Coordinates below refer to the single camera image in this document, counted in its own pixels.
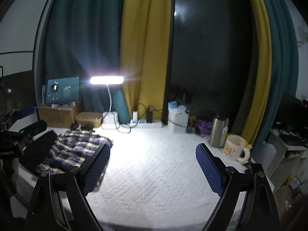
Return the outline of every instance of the teal curtain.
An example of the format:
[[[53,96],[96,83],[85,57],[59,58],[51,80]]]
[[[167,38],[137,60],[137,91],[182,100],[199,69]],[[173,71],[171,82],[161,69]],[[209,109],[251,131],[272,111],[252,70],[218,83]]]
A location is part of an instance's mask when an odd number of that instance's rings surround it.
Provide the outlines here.
[[[80,76],[85,111],[109,110],[105,85],[91,85],[95,75],[118,75],[124,0],[55,0],[46,34],[46,79]],[[128,123],[121,85],[110,85],[112,110]]]
[[[271,126],[274,123],[281,102],[282,94],[288,91],[288,88],[294,90],[294,81],[291,81],[291,79],[296,73],[293,71],[292,75],[290,75],[290,68],[292,66],[290,64],[290,46],[294,44],[294,42],[290,42],[288,27],[293,27],[293,24],[287,24],[285,13],[282,9],[280,0],[264,0],[264,3],[270,20],[269,22],[272,39],[272,75],[269,90],[270,93],[264,117],[254,142],[255,150],[265,140]]]
[[[290,47],[290,69],[289,69],[289,81],[287,92],[295,96],[297,89],[297,80],[298,80],[298,47],[296,33],[294,29],[294,24],[290,15],[290,11],[285,0],[279,0],[285,21],[287,24],[287,32],[289,38],[289,47]]]

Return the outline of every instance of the yellow curtain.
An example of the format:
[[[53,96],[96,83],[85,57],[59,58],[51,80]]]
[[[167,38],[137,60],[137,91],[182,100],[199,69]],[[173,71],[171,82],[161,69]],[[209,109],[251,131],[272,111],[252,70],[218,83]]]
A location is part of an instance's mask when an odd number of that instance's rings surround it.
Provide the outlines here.
[[[120,72],[130,114],[138,103],[163,107],[170,20],[171,0],[124,0]],[[143,113],[142,106],[138,111]],[[153,118],[161,114],[155,112]]]
[[[266,108],[272,69],[270,23],[263,0],[251,0],[258,38],[258,72],[254,98],[242,137],[253,144]]]

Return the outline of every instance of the lamp light bar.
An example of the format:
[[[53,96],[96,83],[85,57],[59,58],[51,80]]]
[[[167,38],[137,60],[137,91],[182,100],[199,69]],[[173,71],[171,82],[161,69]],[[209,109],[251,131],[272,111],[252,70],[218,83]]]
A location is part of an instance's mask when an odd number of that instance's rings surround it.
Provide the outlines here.
[[[91,84],[122,84],[123,76],[94,76],[90,79]]]

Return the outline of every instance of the floor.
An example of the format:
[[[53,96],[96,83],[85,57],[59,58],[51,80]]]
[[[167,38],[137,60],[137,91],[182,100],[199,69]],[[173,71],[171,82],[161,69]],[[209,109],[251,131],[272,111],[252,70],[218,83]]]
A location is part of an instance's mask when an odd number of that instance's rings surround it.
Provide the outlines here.
[[[16,199],[15,196],[11,197],[11,207],[13,212],[13,217],[26,218],[27,209]]]
[[[274,194],[279,218],[286,212],[287,207],[290,207],[286,201],[291,202],[291,193],[291,188],[283,187]]]

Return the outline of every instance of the metal thermos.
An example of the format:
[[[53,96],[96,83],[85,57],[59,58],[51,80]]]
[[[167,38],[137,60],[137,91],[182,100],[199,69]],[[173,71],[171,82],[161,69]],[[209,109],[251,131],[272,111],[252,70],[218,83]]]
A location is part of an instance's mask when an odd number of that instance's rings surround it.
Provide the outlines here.
[[[221,147],[225,143],[225,136],[228,130],[229,118],[223,115],[216,115],[213,119],[209,144],[212,147]]]

